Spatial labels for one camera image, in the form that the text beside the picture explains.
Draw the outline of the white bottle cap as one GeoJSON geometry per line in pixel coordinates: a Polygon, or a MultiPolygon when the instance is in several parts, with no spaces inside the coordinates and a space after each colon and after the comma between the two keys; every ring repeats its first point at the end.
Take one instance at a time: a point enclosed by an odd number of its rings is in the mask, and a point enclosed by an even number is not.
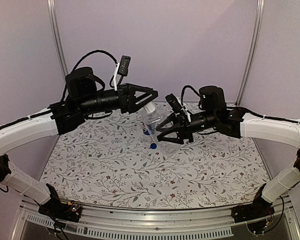
{"type": "Polygon", "coordinates": [[[155,112],[156,106],[152,102],[149,102],[143,107],[143,110],[146,115],[150,115],[155,112]]]}

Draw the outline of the blue label plastic bottle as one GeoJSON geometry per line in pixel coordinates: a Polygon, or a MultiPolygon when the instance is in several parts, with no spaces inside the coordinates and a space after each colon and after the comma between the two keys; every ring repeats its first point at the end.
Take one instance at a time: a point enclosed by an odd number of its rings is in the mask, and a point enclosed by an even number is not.
{"type": "Polygon", "coordinates": [[[154,129],[153,123],[149,121],[148,114],[145,114],[144,110],[142,111],[142,137],[143,143],[147,149],[150,149],[150,145],[155,143],[153,140],[154,129]]]}

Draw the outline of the blue bottle cap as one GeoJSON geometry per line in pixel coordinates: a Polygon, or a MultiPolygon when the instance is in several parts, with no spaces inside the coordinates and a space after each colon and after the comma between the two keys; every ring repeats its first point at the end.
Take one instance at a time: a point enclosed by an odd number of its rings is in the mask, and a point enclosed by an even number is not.
{"type": "Polygon", "coordinates": [[[150,148],[151,148],[151,149],[156,149],[156,148],[157,148],[157,145],[156,145],[155,143],[151,143],[151,144],[150,144],[150,148]]]}

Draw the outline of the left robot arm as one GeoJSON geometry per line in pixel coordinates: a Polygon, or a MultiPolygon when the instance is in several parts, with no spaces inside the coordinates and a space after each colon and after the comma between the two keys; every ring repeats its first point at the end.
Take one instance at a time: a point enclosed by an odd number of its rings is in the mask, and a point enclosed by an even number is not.
{"type": "Polygon", "coordinates": [[[32,198],[53,216],[64,213],[54,187],[44,185],[13,164],[7,153],[33,141],[63,135],[75,130],[93,114],[135,113],[158,97],[150,87],[125,83],[105,89],[105,83],[91,67],[81,67],[65,78],[68,97],[39,112],[0,125],[0,184],[32,198]]]}

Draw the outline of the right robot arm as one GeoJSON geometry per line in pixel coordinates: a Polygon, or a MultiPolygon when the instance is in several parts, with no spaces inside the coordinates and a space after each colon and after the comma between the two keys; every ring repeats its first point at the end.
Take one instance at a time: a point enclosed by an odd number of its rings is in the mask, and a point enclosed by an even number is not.
{"type": "Polygon", "coordinates": [[[249,206],[252,218],[259,218],[282,194],[300,182],[300,119],[261,115],[245,107],[228,107],[224,91],[217,86],[199,89],[200,112],[191,114],[173,94],[166,96],[173,113],[157,130],[157,140],[182,145],[193,142],[193,134],[213,128],[217,133],[233,138],[255,138],[283,143],[297,149],[296,161],[262,186],[249,206]]]}

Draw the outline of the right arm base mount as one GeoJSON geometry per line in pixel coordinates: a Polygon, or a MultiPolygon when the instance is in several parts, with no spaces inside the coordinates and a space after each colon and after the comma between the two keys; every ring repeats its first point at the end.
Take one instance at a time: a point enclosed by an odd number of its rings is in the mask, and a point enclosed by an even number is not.
{"type": "Polygon", "coordinates": [[[240,204],[231,208],[231,217],[235,223],[267,217],[274,213],[272,203],[265,201],[261,195],[257,195],[252,203],[240,204]]]}

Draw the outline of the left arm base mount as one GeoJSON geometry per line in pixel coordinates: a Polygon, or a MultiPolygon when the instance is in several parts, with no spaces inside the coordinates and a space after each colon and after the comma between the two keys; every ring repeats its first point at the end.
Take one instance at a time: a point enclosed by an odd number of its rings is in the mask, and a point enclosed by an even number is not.
{"type": "Polygon", "coordinates": [[[39,205],[38,212],[53,219],[78,223],[82,214],[82,205],[74,200],[61,202],[55,188],[48,183],[46,186],[50,191],[50,199],[45,204],[39,205]]]}

